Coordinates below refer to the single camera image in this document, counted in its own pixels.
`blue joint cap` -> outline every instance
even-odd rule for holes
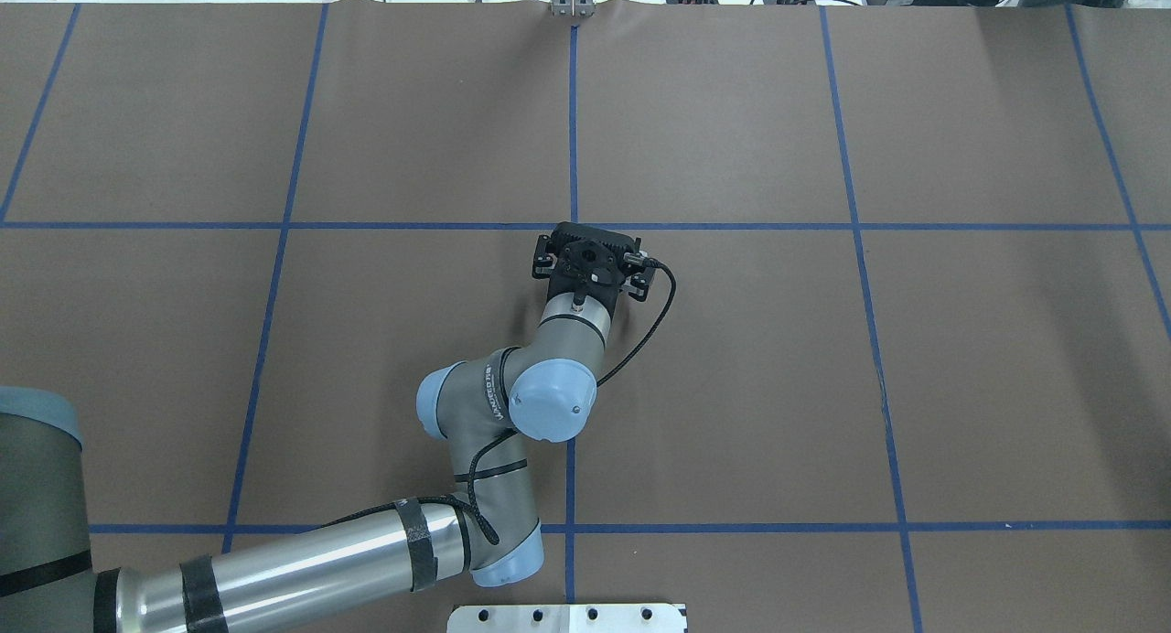
[[[42,421],[75,438],[81,446],[77,412],[74,412],[69,400],[55,392],[37,391],[36,387],[0,386],[0,413]]]
[[[549,358],[516,378],[508,415],[525,436],[569,441],[586,427],[596,399],[597,379],[589,367],[569,358]]]
[[[419,391],[415,395],[415,413],[418,413],[423,429],[426,429],[427,436],[438,438],[439,441],[446,438],[443,429],[439,429],[439,391],[443,390],[443,383],[447,381],[447,374],[461,363],[464,362],[452,363],[451,366],[444,367],[441,371],[427,374],[423,378],[423,384],[419,384]]]
[[[500,587],[518,583],[540,571],[545,564],[545,543],[541,542],[541,522],[523,542],[508,555],[481,569],[472,570],[472,580],[480,587]]]

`blue grid line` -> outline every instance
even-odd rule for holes
[[[577,25],[569,27],[569,221],[577,223]],[[566,442],[566,603],[577,599],[574,524],[577,518],[577,440]]]
[[[33,111],[33,121],[29,121],[28,132],[25,133],[25,143],[20,146],[16,166],[13,166],[12,178],[8,179],[8,188],[5,191],[4,202],[0,204],[0,221],[4,221],[5,216],[8,216],[8,207],[12,205],[13,197],[16,195],[16,184],[20,183],[21,171],[25,171],[25,159],[28,158],[29,149],[33,149],[33,137],[36,136],[36,129],[41,125],[44,105],[49,103],[49,92],[53,91],[53,83],[57,80],[57,71],[61,70],[61,62],[66,57],[66,49],[69,47],[69,39],[73,36],[73,29],[77,25],[77,15],[80,13],[81,5],[75,4],[73,13],[69,15],[69,23],[66,23],[66,33],[61,37],[61,44],[57,46],[57,55],[53,57],[53,67],[49,68],[49,76],[44,80],[41,99],[36,101],[36,111]]]
[[[1127,218],[1130,220],[1130,229],[1135,234],[1135,245],[1138,246],[1138,255],[1143,259],[1143,269],[1146,270],[1146,280],[1150,282],[1151,293],[1155,295],[1155,304],[1159,309],[1159,316],[1163,317],[1163,330],[1166,332],[1167,339],[1171,340],[1171,316],[1167,315],[1167,304],[1163,300],[1163,290],[1159,288],[1159,280],[1155,276],[1155,266],[1151,266],[1151,257],[1146,254],[1146,242],[1143,241],[1143,232],[1138,226],[1138,216],[1135,215],[1135,207],[1130,202],[1130,192],[1127,191],[1127,180],[1122,178],[1122,170],[1118,166],[1118,158],[1114,153],[1114,142],[1110,140],[1110,133],[1105,129],[1105,121],[1102,117],[1102,111],[1098,108],[1097,96],[1094,95],[1094,84],[1090,82],[1090,71],[1086,66],[1086,55],[1082,53],[1082,40],[1077,34],[1077,23],[1074,20],[1074,8],[1070,5],[1066,5],[1066,21],[1069,23],[1069,36],[1074,42],[1074,53],[1077,55],[1077,68],[1082,74],[1082,83],[1086,85],[1086,96],[1090,101],[1090,111],[1094,112],[1094,122],[1098,128],[1098,136],[1102,137],[1102,146],[1105,150],[1105,157],[1110,161],[1110,170],[1114,173],[1114,183],[1118,186],[1118,195],[1122,197],[1122,205],[1127,208]]]
[[[315,524],[239,524],[235,535],[300,535]],[[861,523],[543,523],[545,535],[823,535],[847,532],[1043,532],[1171,530],[1171,520],[940,521]],[[96,523],[93,535],[221,535],[222,524]]]
[[[276,291],[281,283],[281,271],[285,267],[285,248],[288,246],[289,221],[293,218],[293,204],[296,202],[296,184],[301,171],[301,157],[304,153],[304,137],[309,130],[309,112],[313,109],[313,90],[317,82],[317,66],[321,62],[321,46],[326,37],[326,21],[329,19],[329,5],[321,5],[321,19],[317,23],[317,41],[313,49],[313,66],[309,67],[309,83],[306,85],[304,108],[301,110],[301,128],[297,130],[296,150],[293,153],[293,170],[289,173],[289,188],[285,198],[285,215],[281,220],[281,236],[276,242],[276,259],[273,262],[273,277],[268,285],[268,301],[265,304],[265,319],[260,328],[260,342],[256,350],[256,366],[252,373],[252,391],[248,395],[248,411],[244,419],[244,432],[240,434],[240,453],[235,463],[235,479],[232,483],[232,498],[228,503],[227,529],[224,532],[222,552],[232,550],[232,538],[235,531],[235,520],[240,511],[240,493],[244,488],[244,472],[248,465],[248,447],[252,442],[252,428],[256,419],[256,404],[260,400],[260,378],[265,371],[265,357],[268,352],[268,336],[273,328],[273,309],[276,308]]]
[[[852,223],[838,221],[616,221],[597,223],[611,232],[852,232]],[[547,232],[556,221],[0,221],[13,229],[425,229],[425,232]],[[1145,233],[1171,232],[1171,225],[1137,225]],[[1008,233],[1070,232],[1130,233],[1134,225],[1013,225],[931,223],[931,221],[861,221],[863,232]]]
[[[826,7],[817,7],[821,18],[822,42],[826,49],[826,70],[829,76],[830,98],[834,104],[834,124],[837,128],[837,150],[842,158],[842,174],[845,179],[845,199],[850,208],[850,223],[854,226],[854,253],[857,255],[858,280],[862,285],[862,303],[867,311],[867,328],[870,332],[870,353],[878,374],[878,390],[882,394],[882,417],[886,428],[886,460],[890,467],[891,490],[895,496],[895,514],[899,524],[899,542],[903,549],[903,571],[906,576],[906,594],[911,608],[911,625],[915,633],[923,633],[923,617],[919,611],[919,590],[915,578],[915,559],[911,555],[911,534],[906,529],[906,505],[903,502],[903,480],[898,470],[898,450],[895,448],[895,425],[890,417],[890,399],[886,394],[886,374],[883,371],[882,349],[878,345],[878,325],[875,322],[874,300],[870,296],[870,277],[867,271],[865,248],[862,246],[862,226],[858,220],[857,198],[854,192],[854,173],[850,170],[850,153],[845,142],[845,124],[842,119],[842,99],[837,90],[837,74],[834,69],[834,49],[829,34],[829,20]]]

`white metal plate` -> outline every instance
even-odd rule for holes
[[[447,633],[687,633],[686,613],[682,604],[460,606]]]

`light blue round cap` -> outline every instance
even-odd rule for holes
[[[423,429],[426,429],[427,436],[438,438],[439,441],[446,438],[443,429],[439,429],[439,391],[443,390],[443,383],[447,380],[447,374],[456,370],[460,363],[453,363],[441,371],[427,374],[423,378],[423,384],[419,384],[419,391],[415,394],[415,413],[419,417]]]
[[[516,378],[508,415],[525,436],[569,441],[586,427],[596,399],[597,379],[589,367],[569,358],[549,358]]]
[[[480,587],[500,587],[523,580],[545,564],[545,543],[541,542],[541,522],[508,555],[482,569],[472,570],[472,580]]]
[[[36,387],[0,386],[0,413],[12,413],[61,429],[81,445],[77,413],[69,400]]]

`robotic arm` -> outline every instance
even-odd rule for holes
[[[671,294],[643,342],[602,366],[623,291],[645,301],[656,270]],[[586,426],[597,386],[649,340],[673,274],[641,241],[584,225],[542,234],[533,277],[548,278],[532,344],[423,379],[427,434],[448,442],[457,490],[365,509],[268,545],[200,557],[144,577],[95,576],[76,415],[49,392],[0,387],[0,629],[74,633],[265,633],[471,571],[494,587],[545,560],[523,436],[554,442]]]

